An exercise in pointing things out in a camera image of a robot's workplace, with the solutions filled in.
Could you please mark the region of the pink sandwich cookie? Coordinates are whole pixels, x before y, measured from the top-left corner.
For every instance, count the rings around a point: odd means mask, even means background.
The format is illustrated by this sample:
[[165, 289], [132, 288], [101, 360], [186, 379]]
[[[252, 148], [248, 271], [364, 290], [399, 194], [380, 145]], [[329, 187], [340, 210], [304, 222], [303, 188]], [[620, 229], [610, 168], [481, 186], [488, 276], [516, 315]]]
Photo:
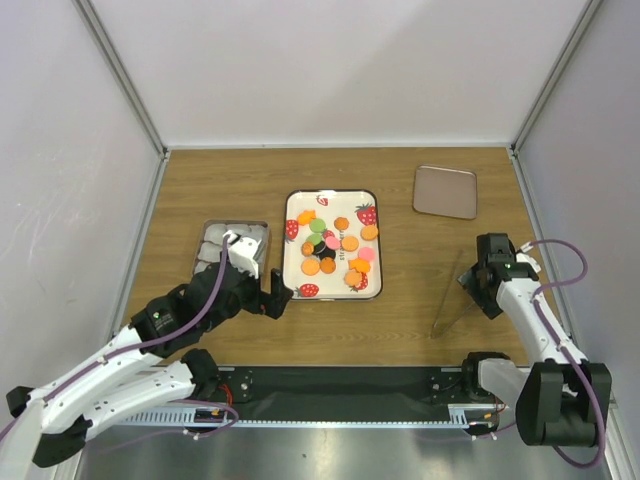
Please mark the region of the pink sandwich cookie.
[[325, 245], [331, 250], [338, 250], [341, 247], [341, 242], [334, 236], [329, 236], [324, 239]]

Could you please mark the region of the orange fish cookie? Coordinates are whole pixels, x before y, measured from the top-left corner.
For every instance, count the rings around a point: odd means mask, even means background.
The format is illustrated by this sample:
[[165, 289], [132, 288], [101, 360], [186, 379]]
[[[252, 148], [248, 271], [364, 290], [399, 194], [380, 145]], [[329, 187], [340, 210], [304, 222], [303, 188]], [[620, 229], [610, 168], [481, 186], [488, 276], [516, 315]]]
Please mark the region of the orange fish cookie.
[[316, 211], [315, 210], [305, 210], [300, 213], [297, 217], [297, 221], [300, 225], [308, 225], [314, 219], [316, 219]]
[[352, 259], [348, 264], [350, 270], [355, 270], [360, 273], [368, 273], [371, 269], [370, 263], [362, 258]]

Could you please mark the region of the green round cookie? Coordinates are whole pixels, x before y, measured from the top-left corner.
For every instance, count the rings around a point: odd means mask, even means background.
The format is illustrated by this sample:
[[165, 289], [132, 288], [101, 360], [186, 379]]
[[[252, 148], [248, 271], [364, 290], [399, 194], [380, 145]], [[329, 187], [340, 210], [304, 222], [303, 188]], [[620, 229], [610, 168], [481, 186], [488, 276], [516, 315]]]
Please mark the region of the green round cookie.
[[323, 236], [321, 233], [312, 233], [306, 238], [306, 242], [311, 243], [316, 246], [323, 240]]
[[320, 218], [315, 218], [309, 223], [309, 228], [314, 233], [322, 234], [326, 230], [326, 223]]

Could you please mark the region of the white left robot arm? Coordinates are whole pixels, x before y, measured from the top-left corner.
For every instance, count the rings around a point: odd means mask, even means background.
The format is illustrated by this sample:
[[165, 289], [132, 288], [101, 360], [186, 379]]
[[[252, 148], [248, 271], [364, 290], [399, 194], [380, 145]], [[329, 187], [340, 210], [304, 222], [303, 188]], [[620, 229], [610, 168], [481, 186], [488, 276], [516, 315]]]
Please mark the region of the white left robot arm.
[[201, 337], [245, 311], [278, 319], [292, 299], [282, 274], [271, 289], [228, 263], [216, 263], [151, 300], [102, 349], [50, 384], [7, 395], [13, 417], [1, 433], [1, 476], [19, 479], [31, 465], [73, 457], [114, 424], [168, 402], [208, 402], [220, 388]]

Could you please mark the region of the gold cookie tin box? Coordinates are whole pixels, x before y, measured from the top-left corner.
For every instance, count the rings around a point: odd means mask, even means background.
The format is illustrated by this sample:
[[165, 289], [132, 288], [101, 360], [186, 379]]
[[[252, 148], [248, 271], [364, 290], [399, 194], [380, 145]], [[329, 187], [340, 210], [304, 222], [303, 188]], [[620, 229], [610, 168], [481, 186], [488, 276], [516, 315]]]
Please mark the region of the gold cookie tin box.
[[240, 273], [263, 275], [270, 243], [270, 228], [264, 221], [218, 221], [204, 223], [192, 269], [195, 275], [222, 258], [227, 240], [227, 260]]

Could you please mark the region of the black sandwich cookie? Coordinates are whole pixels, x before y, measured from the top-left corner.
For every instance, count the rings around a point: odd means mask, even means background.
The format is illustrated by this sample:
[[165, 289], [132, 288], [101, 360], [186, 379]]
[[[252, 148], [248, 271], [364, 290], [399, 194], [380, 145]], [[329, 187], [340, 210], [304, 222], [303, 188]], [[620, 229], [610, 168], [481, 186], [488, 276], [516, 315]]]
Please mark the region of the black sandwich cookie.
[[331, 249], [325, 249], [317, 255], [322, 270], [331, 270], [336, 267], [336, 252]]

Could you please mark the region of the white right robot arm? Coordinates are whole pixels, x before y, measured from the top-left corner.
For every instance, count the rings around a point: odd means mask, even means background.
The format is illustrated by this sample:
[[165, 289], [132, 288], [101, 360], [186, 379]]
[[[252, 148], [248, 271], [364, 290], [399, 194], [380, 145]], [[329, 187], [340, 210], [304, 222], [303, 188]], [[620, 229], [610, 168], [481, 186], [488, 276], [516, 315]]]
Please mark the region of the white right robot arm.
[[472, 352], [462, 366], [461, 392], [474, 402], [491, 395], [513, 409], [529, 446], [602, 448], [612, 377], [605, 364], [588, 360], [554, 315], [529, 254], [535, 245], [515, 247], [505, 233], [477, 236], [477, 261], [458, 282], [487, 318], [511, 320], [529, 370], [502, 353]]

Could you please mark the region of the gold tin lid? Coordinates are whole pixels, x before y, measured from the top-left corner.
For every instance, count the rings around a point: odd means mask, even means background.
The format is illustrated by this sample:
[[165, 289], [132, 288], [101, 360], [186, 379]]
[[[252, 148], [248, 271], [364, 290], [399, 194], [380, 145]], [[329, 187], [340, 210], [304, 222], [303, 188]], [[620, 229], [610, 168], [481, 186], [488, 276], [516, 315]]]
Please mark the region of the gold tin lid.
[[415, 171], [413, 209], [422, 214], [473, 220], [478, 213], [477, 176], [469, 170], [421, 165]]

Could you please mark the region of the white strawberry tray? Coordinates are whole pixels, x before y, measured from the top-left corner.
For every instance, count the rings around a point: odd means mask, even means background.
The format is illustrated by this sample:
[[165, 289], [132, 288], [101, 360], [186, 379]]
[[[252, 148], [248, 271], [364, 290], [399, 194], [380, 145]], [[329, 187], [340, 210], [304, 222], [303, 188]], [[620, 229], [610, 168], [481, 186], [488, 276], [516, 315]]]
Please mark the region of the white strawberry tray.
[[376, 196], [366, 189], [289, 194], [282, 274], [298, 301], [377, 297], [383, 275]]

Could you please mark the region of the orange flower cookie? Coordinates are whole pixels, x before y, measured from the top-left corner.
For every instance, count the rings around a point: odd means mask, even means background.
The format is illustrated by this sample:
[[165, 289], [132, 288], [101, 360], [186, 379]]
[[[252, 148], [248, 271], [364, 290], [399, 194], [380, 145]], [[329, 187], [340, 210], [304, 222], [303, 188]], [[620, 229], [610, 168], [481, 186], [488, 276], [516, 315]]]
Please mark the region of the orange flower cookie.
[[362, 281], [362, 273], [357, 270], [349, 270], [344, 276], [344, 281], [350, 287], [357, 287]]

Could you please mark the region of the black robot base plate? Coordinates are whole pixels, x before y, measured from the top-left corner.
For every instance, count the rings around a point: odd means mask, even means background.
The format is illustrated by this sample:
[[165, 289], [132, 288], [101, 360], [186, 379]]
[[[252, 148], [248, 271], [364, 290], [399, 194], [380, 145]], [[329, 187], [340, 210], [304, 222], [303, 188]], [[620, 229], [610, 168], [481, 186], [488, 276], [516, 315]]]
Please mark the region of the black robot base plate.
[[499, 409], [491, 394], [473, 392], [459, 367], [437, 366], [252, 366], [228, 367], [198, 387], [193, 400], [231, 401], [232, 408], [284, 403], [324, 405], [345, 400], [357, 406], [420, 403], [487, 403]]

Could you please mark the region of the metal serving tongs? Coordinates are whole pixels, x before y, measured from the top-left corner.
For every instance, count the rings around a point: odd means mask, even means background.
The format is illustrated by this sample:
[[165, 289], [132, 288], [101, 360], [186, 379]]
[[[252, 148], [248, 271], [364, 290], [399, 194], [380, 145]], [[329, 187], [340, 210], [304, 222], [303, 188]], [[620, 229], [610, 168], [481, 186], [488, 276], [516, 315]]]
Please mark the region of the metal serving tongs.
[[474, 306], [471, 297], [458, 282], [473, 263], [468, 250], [460, 249], [453, 262], [451, 276], [432, 322], [430, 338], [443, 337]]

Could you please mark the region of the orange chocolate chip cookie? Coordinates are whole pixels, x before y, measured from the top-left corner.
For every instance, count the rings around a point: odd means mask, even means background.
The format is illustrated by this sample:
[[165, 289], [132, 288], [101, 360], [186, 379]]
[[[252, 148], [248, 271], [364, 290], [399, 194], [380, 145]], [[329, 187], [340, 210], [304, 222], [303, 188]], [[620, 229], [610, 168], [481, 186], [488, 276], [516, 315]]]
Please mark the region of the orange chocolate chip cookie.
[[336, 270], [336, 263], [333, 258], [326, 257], [320, 261], [320, 270], [325, 274], [331, 274]]

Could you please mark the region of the round biscuit lower left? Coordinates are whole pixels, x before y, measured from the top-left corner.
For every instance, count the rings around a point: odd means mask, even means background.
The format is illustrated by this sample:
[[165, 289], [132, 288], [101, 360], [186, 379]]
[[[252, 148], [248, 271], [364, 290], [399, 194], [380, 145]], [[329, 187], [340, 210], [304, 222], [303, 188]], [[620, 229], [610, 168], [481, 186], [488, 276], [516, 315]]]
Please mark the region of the round biscuit lower left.
[[320, 271], [320, 262], [315, 258], [306, 258], [301, 264], [301, 271], [307, 276], [314, 276]]

